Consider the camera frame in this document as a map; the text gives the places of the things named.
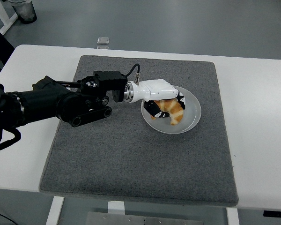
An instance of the gray felt mat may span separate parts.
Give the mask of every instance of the gray felt mat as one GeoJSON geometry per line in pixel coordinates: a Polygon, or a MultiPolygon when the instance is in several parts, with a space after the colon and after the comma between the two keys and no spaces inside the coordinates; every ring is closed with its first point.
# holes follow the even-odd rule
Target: gray felt mat
{"type": "Polygon", "coordinates": [[[82,56],[74,80],[94,70],[126,74],[135,63],[140,64],[141,80],[163,78],[197,97],[202,108],[197,126],[179,135],[162,134],[145,122],[140,101],[110,100],[112,115],[106,119],[77,128],[60,122],[40,191],[120,201],[236,205],[214,64],[82,56]]]}

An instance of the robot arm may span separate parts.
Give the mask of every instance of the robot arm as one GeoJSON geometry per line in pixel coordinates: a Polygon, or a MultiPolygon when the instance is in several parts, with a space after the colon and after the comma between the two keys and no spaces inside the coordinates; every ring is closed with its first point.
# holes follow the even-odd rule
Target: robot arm
{"type": "Polygon", "coordinates": [[[15,136],[0,143],[0,150],[19,141],[21,133],[16,128],[28,123],[56,116],[72,127],[78,127],[110,116],[111,108],[107,106],[109,98],[106,96],[110,90],[115,102],[140,99],[146,103],[153,102],[150,104],[152,107],[146,108],[153,116],[158,114],[156,111],[161,112],[153,100],[177,98],[185,108],[184,96],[165,80],[138,82],[139,70],[139,64],[135,64],[126,75],[119,71],[94,71],[93,76],[77,82],[55,81],[46,76],[32,85],[33,90],[25,92],[5,93],[0,84],[0,142],[3,130],[15,136]],[[135,67],[138,67],[136,82],[128,82],[127,77],[135,67]]]}

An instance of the trash can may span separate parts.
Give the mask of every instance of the trash can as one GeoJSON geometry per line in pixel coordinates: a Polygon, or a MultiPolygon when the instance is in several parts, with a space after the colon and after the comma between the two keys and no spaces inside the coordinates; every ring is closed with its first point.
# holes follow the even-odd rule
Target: trash can
{"type": "Polygon", "coordinates": [[[33,23],[37,20],[31,0],[8,0],[22,23],[33,23]]]}

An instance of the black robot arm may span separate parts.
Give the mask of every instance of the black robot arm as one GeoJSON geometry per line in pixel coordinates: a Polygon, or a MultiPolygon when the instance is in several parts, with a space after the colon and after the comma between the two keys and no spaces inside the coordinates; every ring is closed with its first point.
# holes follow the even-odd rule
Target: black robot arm
{"type": "Polygon", "coordinates": [[[81,126],[110,116],[111,108],[106,92],[111,90],[114,101],[124,98],[127,76],[119,71],[94,71],[77,82],[60,82],[46,76],[33,90],[5,93],[0,84],[0,142],[2,131],[15,135],[0,143],[0,150],[21,138],[17,127],[57,116],[72,127],[81,126]],[[67,88],[77,88],[73,92],[67,88]]]}

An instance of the cable connector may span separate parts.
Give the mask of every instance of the cable connector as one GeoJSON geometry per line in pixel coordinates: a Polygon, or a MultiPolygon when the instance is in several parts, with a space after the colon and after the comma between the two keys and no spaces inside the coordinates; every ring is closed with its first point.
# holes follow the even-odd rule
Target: cable connector
{"type": "Polygon", "coordinates": [[[135,83],[136,85],[139,85],[139,83],[140,83],[140,73],[136,73],[136,74],[135,74],[134,83],[135,83]]]}

